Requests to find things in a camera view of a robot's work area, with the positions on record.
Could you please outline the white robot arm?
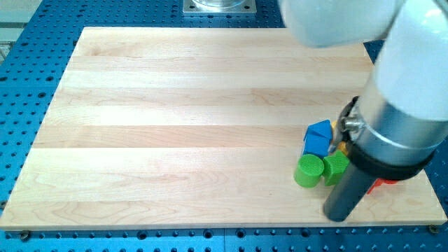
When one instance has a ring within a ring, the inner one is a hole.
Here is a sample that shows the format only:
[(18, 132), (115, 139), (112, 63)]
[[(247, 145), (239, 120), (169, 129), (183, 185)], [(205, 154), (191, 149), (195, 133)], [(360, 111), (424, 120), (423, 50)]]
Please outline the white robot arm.
[(447, 2), (279, 2), (302, 44), (323, 48), (383, 39), (351, 111), (349, 157), (383, 179), (415, 176), (447, 137)]

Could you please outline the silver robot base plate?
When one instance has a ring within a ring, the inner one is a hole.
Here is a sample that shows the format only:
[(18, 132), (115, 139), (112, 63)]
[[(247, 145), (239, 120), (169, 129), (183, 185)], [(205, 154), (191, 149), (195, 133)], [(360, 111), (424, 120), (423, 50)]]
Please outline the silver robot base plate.
[(183, 13), (256, 13), (255, 0), (183, 0)]

